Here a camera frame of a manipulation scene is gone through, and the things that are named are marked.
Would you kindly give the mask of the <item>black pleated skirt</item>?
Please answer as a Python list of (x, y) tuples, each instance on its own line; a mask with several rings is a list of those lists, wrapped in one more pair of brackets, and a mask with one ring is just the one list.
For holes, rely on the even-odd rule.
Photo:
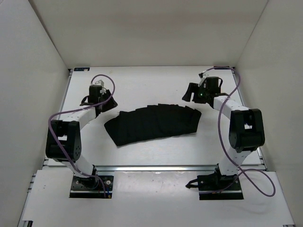
[(116, 146), (140, 141), (196, 133), (202, 113), (179, 105), (148, 105), (134, 111), (120, 111), (104, 126)]

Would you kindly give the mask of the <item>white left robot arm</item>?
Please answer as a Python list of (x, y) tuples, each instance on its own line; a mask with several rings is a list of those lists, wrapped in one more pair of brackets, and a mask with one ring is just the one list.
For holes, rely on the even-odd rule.
[(101, 113), (117, 107), (117, 102), (103, 85), (91, 85), (89, 95), (83, 98), (80, 106), (78, 111), (69, 111), (71, 115), (63, 120), (50, 120), (45, 154), (71, 169), (88, 188), (94, 188), (99, 176), (95, 166), (81, 154), (80, 131)]

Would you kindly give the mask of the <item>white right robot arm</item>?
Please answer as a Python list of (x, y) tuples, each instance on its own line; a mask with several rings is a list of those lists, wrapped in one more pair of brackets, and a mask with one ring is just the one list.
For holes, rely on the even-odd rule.
[(217, 189), (224, 189), (237, 175), (246, 157), (265, 143), (262, 113), (259, 109), (249, 109), (221, 92), (223, 79), (199, 74), (199, 83), (189, 83), (182, 100), (198, 104), (209, 104), (219, 111), (218, 133), (221, 135), (221, 116), (230, 120), (228, 139), (230, 147), (224, 148), (225, 156), (217, 165), (215, 172), (207, 178)]

